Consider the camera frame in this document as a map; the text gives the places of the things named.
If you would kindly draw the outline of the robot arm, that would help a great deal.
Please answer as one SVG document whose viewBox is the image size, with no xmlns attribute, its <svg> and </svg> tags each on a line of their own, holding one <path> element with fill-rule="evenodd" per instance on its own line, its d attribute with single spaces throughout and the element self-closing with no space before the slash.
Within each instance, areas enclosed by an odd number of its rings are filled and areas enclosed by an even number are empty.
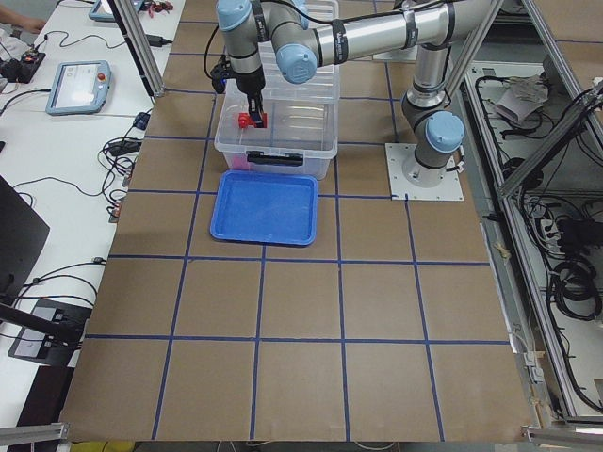
<svg viewBox="0 0 603 452">
<path fill-rule="evenodd" d="M 414 186 L 432 188 L 441 183 L 464 138 L 462 121 L 444 108 L 454 91 L 447 80 L 450 45 L 497 11 L 493 1 L 398 1 L 387 12 L 316 20 L 300 1 L 219 1 L 217 29 L 226 52 L 206 75 L 218 93 L 226 80 L 235 80 L 247 97 L 253 126 L 264 128 L 260 43 L 271 44 L 282 76 L 295 85 L 311 80 L 322 66 L 416 48 L 413 83 L 401 103 L 417 144 L 402 171 Z"/>
</svg>

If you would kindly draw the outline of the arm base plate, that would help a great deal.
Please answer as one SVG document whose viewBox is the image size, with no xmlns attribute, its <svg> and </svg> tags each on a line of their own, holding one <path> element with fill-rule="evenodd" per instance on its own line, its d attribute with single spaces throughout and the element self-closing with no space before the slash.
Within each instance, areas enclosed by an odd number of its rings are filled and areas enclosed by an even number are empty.
<svg viewBox="0 0 603 452">
<path fill-rule="evenodd" d="M 399 201 L 462 202 L 463 163 L 451 155 L 441 169 L 427 169 L 415 160 L 415 144 L 386 143 L 391 198 Z"/>
</svg>

